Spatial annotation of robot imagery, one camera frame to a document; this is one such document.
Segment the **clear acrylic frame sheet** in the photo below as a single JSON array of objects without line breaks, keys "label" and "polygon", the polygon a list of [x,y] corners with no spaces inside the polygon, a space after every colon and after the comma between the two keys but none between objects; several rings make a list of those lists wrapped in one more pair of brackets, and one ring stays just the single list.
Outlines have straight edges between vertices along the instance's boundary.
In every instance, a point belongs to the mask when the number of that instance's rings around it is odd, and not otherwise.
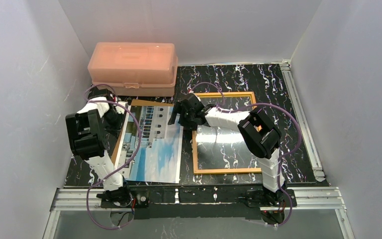
[{"label": "clear acrylic frame sheet", "polygon": [[260,168],[241,134],[221,127],[197,127],[199,169]]}]

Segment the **sky and building photo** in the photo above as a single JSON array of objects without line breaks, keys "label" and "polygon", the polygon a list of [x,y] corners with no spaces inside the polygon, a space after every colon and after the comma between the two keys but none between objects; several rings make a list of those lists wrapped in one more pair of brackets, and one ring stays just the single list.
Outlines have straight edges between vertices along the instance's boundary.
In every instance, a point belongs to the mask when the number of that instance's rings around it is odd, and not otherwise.
[{"label": "sky and building photo", "polygon": [[168,125],[172,109],[130,107],[118,164],[126,180],[179,183],[183,127]]}]

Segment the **yellow wooden picture frame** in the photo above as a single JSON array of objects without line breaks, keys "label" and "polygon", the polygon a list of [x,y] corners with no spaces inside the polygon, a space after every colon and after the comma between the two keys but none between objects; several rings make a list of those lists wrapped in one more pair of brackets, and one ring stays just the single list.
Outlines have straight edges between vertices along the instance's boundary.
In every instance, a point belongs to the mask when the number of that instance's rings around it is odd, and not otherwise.
[{"label": "yellow wooden picture frame", "polygon": [[[251,103],[256,103],[256,97],[254,92],[225,92],[225,97],[249,97]],[[192,164],[194,175],[209,175],[209,174],[249,174],[249,173],[261,173],[261,168],[222,168],[222,169],[199,169],[198,168],[198,156],[197,156],[197,131],[192,131]]]}]

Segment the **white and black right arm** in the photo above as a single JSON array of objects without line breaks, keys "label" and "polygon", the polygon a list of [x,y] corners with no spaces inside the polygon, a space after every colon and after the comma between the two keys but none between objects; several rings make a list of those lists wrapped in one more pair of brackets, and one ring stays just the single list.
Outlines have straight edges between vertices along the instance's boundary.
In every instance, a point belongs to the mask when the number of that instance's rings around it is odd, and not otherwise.
[{"label": "white and black right arm", "polygon": [[248,150],[260,160],[263,185],[258,198],[270,205],[284,201],[286,184],[279,172],[282,133],[261,107],[229,110],[218,105],[204,105],[196,94],[189,93],[174,103],[168,124],[175,123],[186,130],[196,130],[199,125],[204,125],[239,132]]}]

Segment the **brown frame backing board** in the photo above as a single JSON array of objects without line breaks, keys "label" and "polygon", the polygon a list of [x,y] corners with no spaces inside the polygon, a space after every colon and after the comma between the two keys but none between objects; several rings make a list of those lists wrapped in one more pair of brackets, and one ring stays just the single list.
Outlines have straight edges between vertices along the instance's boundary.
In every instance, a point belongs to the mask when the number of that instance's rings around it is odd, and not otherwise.
[{"label": "brown frame backing board", "polygon": [[[131,104],[128,106],[130,108],[131,106],[155,106],[155,107],[173,107],[173,104],[168,103],[162,103],[162,102],[154,102],[154,101],[146,101],[146,100],[139,100],[139,99],[133,99]],[[113,147],[113,153],[111,156],[111,160],[114,163],[115,168],[119,167],[119,158],[121,154],[121,143],[123,141],[123,135],[126,130],[126,124],[125,122],[122,123],[121,129],[119,132],[119,136],[117,137],[116,145]]]}]

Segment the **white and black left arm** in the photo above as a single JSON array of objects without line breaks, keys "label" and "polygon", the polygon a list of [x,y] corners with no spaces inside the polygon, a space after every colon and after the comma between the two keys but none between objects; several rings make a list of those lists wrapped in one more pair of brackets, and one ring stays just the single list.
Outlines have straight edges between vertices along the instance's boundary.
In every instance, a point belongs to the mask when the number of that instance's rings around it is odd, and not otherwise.
[{"label": "white and black left arm", "polygon": [[68,141],[74,156],[85,161],[102,181],[104,192],[97,197],[119,207],[133,202],[132,194],[109,154],[108,134],[119,136],[125,118],[126,102],[111,90],[92,87],[88,102],[76,113],[65,117]]}]

